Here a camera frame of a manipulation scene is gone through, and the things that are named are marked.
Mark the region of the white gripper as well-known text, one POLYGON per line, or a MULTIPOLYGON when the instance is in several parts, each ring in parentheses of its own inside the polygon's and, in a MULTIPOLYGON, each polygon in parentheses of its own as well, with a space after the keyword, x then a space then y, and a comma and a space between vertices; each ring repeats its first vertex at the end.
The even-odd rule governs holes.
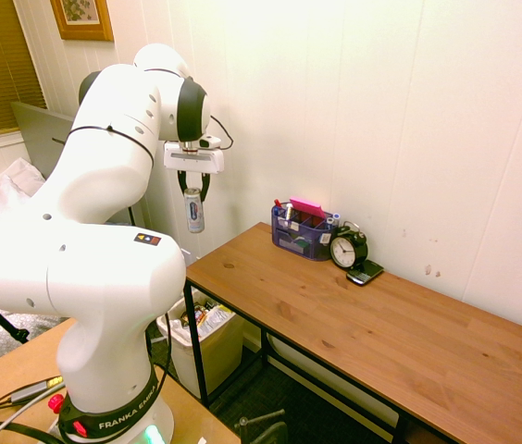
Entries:
POLYGON ((207 196, 211 175, 224 171, 225 162, 223 151, 219 148, 185 149, 183 145, 175 142, 164 144, 164 167, 178 170, 177 176, 181 194, 188 190, 187 172, 202 173, 202 188, 200 200, 203 203, 207 196))

